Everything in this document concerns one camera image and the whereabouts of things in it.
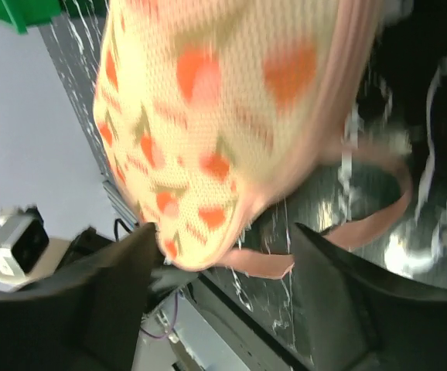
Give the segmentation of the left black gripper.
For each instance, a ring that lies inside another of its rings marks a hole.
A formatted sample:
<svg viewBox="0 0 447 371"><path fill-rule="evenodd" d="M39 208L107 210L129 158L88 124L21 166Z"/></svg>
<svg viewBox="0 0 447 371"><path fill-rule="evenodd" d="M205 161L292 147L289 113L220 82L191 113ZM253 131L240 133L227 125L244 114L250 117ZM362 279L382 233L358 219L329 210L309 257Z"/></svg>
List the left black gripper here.
<svg viewBox="0 0 447 371"><path fill-rule="evenodd" d="M94 261L110 263L132 249L130 239L129 237L113 241L99 234L93 227L88 227L67 244L58 266L65 267L89 257L92 257Z"/></svg>

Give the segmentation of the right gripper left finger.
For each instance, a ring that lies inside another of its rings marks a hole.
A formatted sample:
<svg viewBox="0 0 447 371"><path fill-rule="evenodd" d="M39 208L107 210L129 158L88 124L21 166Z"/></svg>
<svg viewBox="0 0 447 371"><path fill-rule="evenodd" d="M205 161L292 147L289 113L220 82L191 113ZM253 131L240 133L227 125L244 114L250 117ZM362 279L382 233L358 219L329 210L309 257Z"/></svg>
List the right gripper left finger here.
<svg viewBox="0 0 447 371"><path fill-rule="evenodd" d="M158 247L152 223L0 291L0 370L130 370Z"/></svg>

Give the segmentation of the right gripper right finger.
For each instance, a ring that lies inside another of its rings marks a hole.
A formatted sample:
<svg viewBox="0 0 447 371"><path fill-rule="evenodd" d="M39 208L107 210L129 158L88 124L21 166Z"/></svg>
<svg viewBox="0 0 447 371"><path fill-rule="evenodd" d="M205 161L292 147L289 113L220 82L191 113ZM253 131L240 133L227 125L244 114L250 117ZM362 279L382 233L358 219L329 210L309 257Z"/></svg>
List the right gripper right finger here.
<svg viewBox="0 0 447 371"><path fill-rule="evenodd" d="M291 228L316 370L447 370L447 289L393 274Z"/></svg>

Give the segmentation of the pink mesh laundry bag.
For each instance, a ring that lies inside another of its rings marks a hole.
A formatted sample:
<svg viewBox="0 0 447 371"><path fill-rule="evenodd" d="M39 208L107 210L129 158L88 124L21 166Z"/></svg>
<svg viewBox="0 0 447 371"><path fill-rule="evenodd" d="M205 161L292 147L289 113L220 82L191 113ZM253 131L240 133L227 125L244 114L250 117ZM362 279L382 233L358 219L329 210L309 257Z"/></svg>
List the pink mesh laundry bag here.
<svg viewBox="0 0 447 371"><path fill-rule="evenodd" d="M347 155L398 181L398 200L327 233L351 250L411 201L402 158L341 135L380 1L111 1L94 121L121 194L185 271L280 279L290 255L236 247L318 166Z"/></svg>

